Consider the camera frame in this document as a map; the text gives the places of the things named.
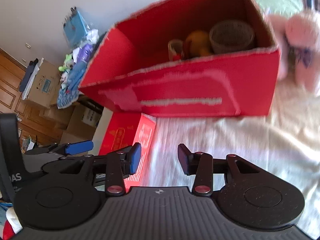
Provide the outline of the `brown cardboard box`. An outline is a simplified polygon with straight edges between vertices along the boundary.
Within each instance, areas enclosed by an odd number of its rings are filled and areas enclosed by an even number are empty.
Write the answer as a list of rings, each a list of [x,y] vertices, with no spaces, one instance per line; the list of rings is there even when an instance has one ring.
[[[52,100],[59,84],[60,74],[58,68],[42,58],[35,66],[22,92],[21,99],[25,103],[49,109],[53,105]]]

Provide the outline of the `blue packaged item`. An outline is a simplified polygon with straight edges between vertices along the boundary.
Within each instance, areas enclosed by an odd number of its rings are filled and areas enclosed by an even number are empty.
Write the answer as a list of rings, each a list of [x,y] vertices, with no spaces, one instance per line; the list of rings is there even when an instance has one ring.
[[[86,38],[89,30],[88,24],[77,7],[71,7],[63,23],[63,31],[69,48],[77,47]]]

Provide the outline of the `small red box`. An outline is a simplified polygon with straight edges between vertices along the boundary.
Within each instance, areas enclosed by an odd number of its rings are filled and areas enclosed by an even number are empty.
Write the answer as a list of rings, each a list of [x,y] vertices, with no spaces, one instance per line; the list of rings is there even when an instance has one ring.
[[[106,129],[100,146],[99,155],[141,144],[141,159],[137,172],[124,180],[127,190],[132,186],[139,186],[146,167],[148,153],[151,147],[153,134],[156,128],[156,118],[143,113],[116,112],[112,114],[111,121]]]

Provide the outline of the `pile of toys and bags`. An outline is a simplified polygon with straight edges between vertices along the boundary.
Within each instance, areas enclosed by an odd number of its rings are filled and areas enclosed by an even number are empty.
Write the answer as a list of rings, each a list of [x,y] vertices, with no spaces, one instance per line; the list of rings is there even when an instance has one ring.
[[[79,86],[87,66],[92,56],[94,55],[96,45],[99,41],[98,29],[92,29],[88,35],[79,43],[71,54],[66,55],[63,66],[59,67],[62,71],[60,83],[61,87],[57,94],[56,105],[58,109],[65,109],[75,103],[79,96]]]

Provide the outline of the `cream bed blanket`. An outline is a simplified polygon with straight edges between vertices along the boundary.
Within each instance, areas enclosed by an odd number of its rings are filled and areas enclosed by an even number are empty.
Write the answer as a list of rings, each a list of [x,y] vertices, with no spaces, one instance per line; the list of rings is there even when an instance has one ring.
[[[289,76],[276,85],[267,116],[158,118],[143,186],[192,186],[177,157],[185,144],[223,159],[234,153],[299,188],[305,198],[298,227],[319,237],[319,98]]]

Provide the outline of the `wooden cabinet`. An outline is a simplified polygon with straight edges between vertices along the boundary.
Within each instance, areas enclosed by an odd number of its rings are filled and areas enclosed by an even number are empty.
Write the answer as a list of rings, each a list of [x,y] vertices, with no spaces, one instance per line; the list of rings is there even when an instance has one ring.
[[[55,122],[40,116],[44,109],[22,100],[18,88],[24,75],[25,67],[1,50],[1,113],[14,113],[17,116],[20,144],[28,138],[36,140],[40,145],[59,142],[62,130],[55,127]]]

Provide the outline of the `pink plush bunny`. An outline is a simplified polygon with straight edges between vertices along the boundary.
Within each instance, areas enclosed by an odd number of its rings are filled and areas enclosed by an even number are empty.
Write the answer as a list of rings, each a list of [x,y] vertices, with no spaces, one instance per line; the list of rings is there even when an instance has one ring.
[[[295,53],[296,84],[319,96],[319,0],[302,0],[303,10],[286,18],[266,13],[278,47],[280,62],[277,79],[284,79],[289,71],[289,52]]]

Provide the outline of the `large red cardboard box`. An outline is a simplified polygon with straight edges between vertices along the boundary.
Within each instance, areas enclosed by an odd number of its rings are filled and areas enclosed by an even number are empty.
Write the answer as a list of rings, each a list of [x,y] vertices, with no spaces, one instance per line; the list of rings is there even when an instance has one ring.
[[[170,61],[169,41],[225,20],[253,28],[250,50]],[[271,107],[279,59],[275,36],[255,0],[162,0],[109,29],[79,89],[115,112],[263,116]]]

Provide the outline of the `white printed tape roll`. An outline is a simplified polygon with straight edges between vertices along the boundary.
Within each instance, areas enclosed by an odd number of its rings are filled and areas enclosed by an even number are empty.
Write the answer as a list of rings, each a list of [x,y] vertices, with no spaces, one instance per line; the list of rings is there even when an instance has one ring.
[[[253,28],[243,21],[227,20],[211,28],[209,39],[214,53],[234,53],[252,49],[255,33]]]

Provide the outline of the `small beige tape roll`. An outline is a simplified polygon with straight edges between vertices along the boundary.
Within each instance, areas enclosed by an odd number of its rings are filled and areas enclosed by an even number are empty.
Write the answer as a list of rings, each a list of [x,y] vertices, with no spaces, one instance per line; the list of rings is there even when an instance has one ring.
[[[180,61],[183,59],[183,41],[171,40],[168,42],[168,55],[170,61]]]

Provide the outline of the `orange wooden ball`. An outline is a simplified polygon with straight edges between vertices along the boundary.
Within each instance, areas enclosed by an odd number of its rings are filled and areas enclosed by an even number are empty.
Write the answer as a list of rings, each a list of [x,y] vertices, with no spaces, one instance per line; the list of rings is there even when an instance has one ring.
[[[212,45],[208,32],[193,31],[183,42],[183,58],[185,60],[211,55],[213,55]]]

